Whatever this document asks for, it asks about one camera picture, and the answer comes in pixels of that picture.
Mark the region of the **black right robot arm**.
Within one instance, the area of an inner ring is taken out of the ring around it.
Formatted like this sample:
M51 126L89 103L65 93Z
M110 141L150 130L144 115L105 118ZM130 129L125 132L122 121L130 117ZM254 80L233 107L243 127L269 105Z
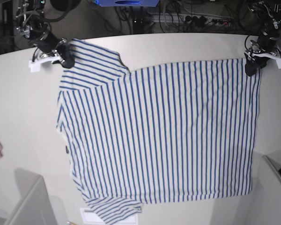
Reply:
M60 64L63 68L72 68L75 64L70 53L70 44L65 38L57 38L51 31L50 24L61 21L70 12L72 1L66 3L64 13L54 19L44 15L45 0L22 0L16 14L16 30L36 47L29 60L31 72L40 71L47 62Z

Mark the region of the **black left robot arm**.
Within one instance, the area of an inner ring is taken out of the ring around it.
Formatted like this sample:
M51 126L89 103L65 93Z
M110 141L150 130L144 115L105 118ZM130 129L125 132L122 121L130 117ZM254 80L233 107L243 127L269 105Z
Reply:
M260 22L257 40L250 40L250 46L245 47L246 75L255 75L259 69L267 65L269 60L274 60L277 67L281 69L281 49L277 45L281 31L279 3L267 0L248 0L246 4Z

